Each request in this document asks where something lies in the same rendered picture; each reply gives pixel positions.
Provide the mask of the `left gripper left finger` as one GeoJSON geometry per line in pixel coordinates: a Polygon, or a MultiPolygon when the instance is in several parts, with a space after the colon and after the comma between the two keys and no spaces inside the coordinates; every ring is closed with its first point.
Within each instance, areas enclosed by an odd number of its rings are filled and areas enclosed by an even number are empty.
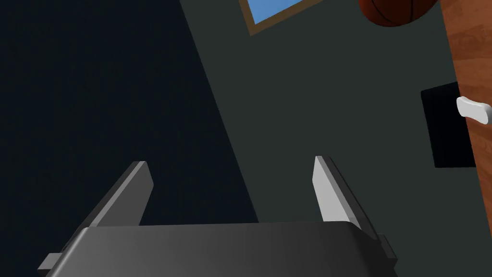
{"type": "Polygon", "coordinates": [[[137,226],[153,190],[146,161],[138,161],[91,219],[90,227],[137,226]]]}

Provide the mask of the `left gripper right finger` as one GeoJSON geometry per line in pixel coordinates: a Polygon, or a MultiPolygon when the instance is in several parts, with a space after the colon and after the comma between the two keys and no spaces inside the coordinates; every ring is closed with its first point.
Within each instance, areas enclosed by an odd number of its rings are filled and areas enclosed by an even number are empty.
{"type": "Polygon", "coordinates": [[[315,157],[312,184],[323,221],[350,222],[371,238],[378,238],[367,214],[329,156],[315,157]]]}

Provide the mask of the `wood-framed window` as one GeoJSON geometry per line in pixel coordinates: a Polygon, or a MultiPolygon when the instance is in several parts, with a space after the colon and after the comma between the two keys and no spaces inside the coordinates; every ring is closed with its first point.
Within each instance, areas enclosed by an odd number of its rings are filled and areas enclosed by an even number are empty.
{"type": "Polygon", "coordinates": [[[238,0],[250,36],[324,0],[238,0]]]}

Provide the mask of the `brown basketball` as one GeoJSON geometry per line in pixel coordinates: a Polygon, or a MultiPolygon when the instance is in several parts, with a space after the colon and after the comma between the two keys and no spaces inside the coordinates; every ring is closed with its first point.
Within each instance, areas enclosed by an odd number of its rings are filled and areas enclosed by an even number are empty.
{"type": "Polygon", "coordinates": [[[384,27],[409,24],[425,15],[438,0],[358,0],[364,16],[384,27]]]}

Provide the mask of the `brown wooden door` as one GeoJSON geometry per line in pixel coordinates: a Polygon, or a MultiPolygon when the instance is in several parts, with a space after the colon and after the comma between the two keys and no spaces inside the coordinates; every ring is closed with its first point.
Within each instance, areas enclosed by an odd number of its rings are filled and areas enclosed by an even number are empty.
{"type": "MultiPolygon", "coordinates": [[[[460,95],[492,107],[492,0],[440,0],[460,95]]],[[[492,111],[466,119],[492,235],[492,111]]]]}

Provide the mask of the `black wall panel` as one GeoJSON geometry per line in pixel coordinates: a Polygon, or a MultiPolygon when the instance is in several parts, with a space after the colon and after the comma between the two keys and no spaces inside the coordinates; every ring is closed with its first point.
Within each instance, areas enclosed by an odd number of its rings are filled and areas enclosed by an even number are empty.
{"type": "Polygon", "coordinates": [[[457,82],[421,91],[431,151],[436,168],[475,167],[467,123],[460,116],[457,82]]]}

